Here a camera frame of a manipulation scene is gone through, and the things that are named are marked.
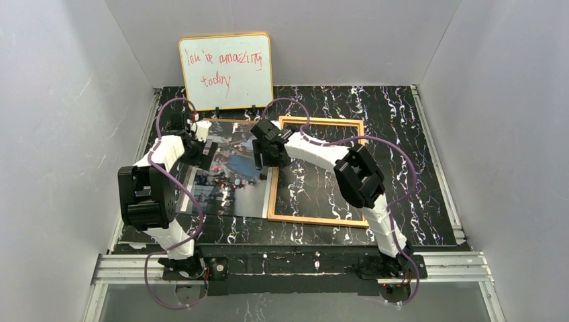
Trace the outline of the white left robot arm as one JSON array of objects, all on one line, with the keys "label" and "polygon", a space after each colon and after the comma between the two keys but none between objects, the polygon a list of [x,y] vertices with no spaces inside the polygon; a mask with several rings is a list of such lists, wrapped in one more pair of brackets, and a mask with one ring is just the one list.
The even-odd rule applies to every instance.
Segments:
[{"label": "white left robot arm", "polygon": [[186,260],[195,253],[194,239],[176,220],[175,191],[180,184],[170,171],[179,162],[210,168],[217,150],[217,143],[207,142],[212,125],[184,113],[173,116],[143,158],[117,173],[123,224],[152,237],[170,260]]}]

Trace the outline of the light wooden picture frame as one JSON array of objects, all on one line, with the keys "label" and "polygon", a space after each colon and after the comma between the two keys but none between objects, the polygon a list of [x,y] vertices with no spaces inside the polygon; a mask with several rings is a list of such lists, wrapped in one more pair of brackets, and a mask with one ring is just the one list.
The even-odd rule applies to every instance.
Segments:
[{"label": "light wooden picture frame", "polygon": [[292,160],[286,168],[271,168],[267,210],[269,221],[367,228],[361,211],[342,197],[333,167]]}]

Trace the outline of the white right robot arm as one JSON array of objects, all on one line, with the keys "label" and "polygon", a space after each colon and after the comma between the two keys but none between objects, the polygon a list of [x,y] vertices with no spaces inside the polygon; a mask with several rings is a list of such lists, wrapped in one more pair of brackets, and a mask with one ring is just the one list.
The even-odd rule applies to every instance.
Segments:
[{"label": "white right robot arm", "polygon": [[407,238],[388,209],[384,175],[372,154],[352,137],[327,142],[308,136],[302,129],[280,128],[276,122],[260,120],[251,130],[254,162],[261,177],[269,168],[284,168],[292,159],[302,160],[334,174],[344,200],[361,210],[381,254],[391,258],[412,254]]}]

